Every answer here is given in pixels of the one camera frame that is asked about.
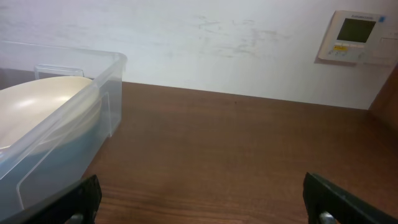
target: wooden surface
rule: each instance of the wooden surface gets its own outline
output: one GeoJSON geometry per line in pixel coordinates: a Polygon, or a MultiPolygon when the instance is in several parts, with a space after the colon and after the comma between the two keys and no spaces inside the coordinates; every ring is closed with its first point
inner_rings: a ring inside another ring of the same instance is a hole
{"type": "Polygon", "coordinates": [[[85,176],[96,223],[306,223],[316,172],[398,217],[396,140],[366,111],[123,83],[123,119],[85,176]]]}
{"type": "Polygon", "coordinates": [[[381,121],[398,131],[398,67],[391,73],[370,110],[381,121]]]}

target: white wall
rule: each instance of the white wall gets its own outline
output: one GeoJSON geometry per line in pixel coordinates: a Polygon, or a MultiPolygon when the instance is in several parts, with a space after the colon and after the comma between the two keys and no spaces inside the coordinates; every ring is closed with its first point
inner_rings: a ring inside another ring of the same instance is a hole
{"type": "Polygon", "coordinates": [[[337,9],[396,0],[2,0],[0,39],[127,55],[124,81],[367,109],[391,67],[314,63],[337,9]]]}

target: clear plastic bin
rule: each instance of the clear plastic bin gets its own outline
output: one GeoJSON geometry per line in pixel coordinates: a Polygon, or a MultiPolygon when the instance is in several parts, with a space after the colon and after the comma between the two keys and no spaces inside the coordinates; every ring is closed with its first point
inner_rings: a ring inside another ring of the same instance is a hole
{"type": "Polygon", "coordinates": [[[121,121],[126,60],[113,52],[0,42],[0,91],[62,75],[93,80],[6,150],[0,149],[0,220],[81,178],[121,121]],[[86,108],[76,115],[82,105],[86,108]]]}

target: white bowl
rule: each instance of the white bowl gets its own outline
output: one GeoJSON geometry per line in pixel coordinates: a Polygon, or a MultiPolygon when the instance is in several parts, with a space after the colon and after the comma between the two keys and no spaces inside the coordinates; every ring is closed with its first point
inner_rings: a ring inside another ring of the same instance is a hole
{"type": "MultiPolygon", "coordinates": [[[[12,86],[0,91],[0,152],[10,148],[18,139],[42,122],[47,116],[62,106],[80,90],[89,85],[91,80],[84,77],[53,77],[35,80],[12,86]]],[[[77,107],[60,127],[42,142],[31,154],[49,149],[52,141],[62,137],[61,144],[69,142],[89,130],[100,117],[100,93],[96,91],[77,107]],[[77,127],[76,119],[90,110],[77,127]]]]}

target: plastic container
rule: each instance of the plastic container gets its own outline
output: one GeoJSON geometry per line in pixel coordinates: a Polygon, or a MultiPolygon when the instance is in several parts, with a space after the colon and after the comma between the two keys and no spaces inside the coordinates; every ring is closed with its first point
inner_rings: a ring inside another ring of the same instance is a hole
{"type": "Polygon", "coordinates": [[[23,137],[0,148],[0,220],[82,177],[121,121],[125,64],[119,53],[0,42],[0,91],[49,77],[92,79],[23,137]]]}

